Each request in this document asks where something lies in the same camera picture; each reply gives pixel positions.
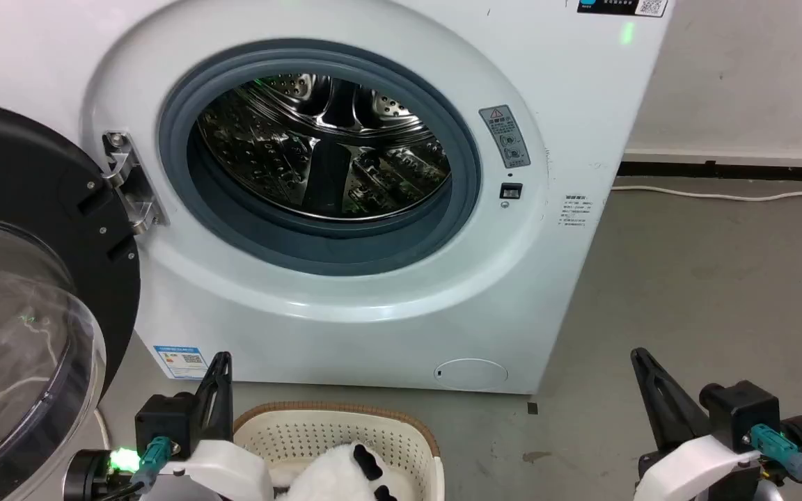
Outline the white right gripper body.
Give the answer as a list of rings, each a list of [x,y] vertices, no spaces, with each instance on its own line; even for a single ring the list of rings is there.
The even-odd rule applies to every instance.
[[[634,500],[691,500],[740,463],[759,458],[760,451],[753,448],[735,453],[713,436],[694,438],[646,470]]]

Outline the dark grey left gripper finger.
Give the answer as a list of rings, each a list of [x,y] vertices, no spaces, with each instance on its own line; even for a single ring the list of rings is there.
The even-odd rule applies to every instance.
[[[202,440],[233,441],[233,359],[228,351],[214,355],[198,385],[191,443]]]

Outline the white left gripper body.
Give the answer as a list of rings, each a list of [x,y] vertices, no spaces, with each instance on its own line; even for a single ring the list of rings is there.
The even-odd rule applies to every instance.
[[[163,475],[188,477],[229,500],[274,500],[264,459],[229,440],[201,440],[187,460],[170,461]]]

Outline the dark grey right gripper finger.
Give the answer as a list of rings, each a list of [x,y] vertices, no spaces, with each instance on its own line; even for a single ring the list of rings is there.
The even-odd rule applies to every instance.
[[[647,349],[632,350],[630,359],[656,450],[671,452],[710,434],[709,416]]]

